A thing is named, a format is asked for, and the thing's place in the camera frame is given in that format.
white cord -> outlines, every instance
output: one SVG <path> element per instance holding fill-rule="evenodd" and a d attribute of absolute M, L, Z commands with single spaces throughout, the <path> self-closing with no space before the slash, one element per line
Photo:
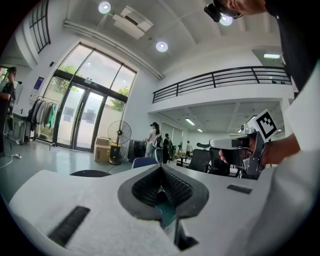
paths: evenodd
<path fill-rule="evenodd" d="M 0 167 L 0 169 L 5 168 L 6 166 L 10 165 L 10 164 L 12 163 L 12 161 L 13 161 L 13 157 L 16 157 L 16 158 L 21 159 L 21 156 L 20 156 L 20 155 L 18 155 L 18 154 L 13 154 L 12 156 L 9 156 L 9 157 L 11 158 L 11 161 L 10 161 L 10 162 L 8 162 L 6 165 L 4 165 L 4 166 Z"/>

air conditioner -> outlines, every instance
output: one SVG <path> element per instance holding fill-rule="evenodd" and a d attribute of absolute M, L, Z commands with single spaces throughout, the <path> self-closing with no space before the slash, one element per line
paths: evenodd
<path fill-rule="evenodd" d="M 135 39 L 141 38 L 152 26 L 153 23 L 138 11 L 126 6 L 120 15 L 114 14 L 114 25 L 128 33 Z"/>

chair headrest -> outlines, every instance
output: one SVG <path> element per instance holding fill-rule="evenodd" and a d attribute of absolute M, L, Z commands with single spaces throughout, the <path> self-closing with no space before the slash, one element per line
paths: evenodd
<path fill-rule="evenodd" d="M 204 148 L 204 149 L 210 148 L 210 144 L 201 144 L 198 142 L 196 145 L 199 148 Z"/>

floor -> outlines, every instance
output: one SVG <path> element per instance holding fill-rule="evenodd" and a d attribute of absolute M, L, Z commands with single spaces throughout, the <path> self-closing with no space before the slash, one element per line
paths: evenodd
<path fill-rule="evenodd" d="M 49 151 L 49 146 L 40 142 L 17 145 L 5 139 L 4 148 L 7 156 L 14 154 L 22 156 L 21 159 L 14 157 L 11 164 L 0 168 L 0 193 L 7 203 L 28 179 L 41 170 L 65 175 L 82 170 L 98 170 L 109 174 L 117 174 L 130 170 L 132 166 L 132 163 L 127 161 L 121 165 L 95 162 L 93 153 L 72 151 L 59 147 L 51 147 Z M 10 161 L 10 157 L 0 158 L 0 167 Z"/>

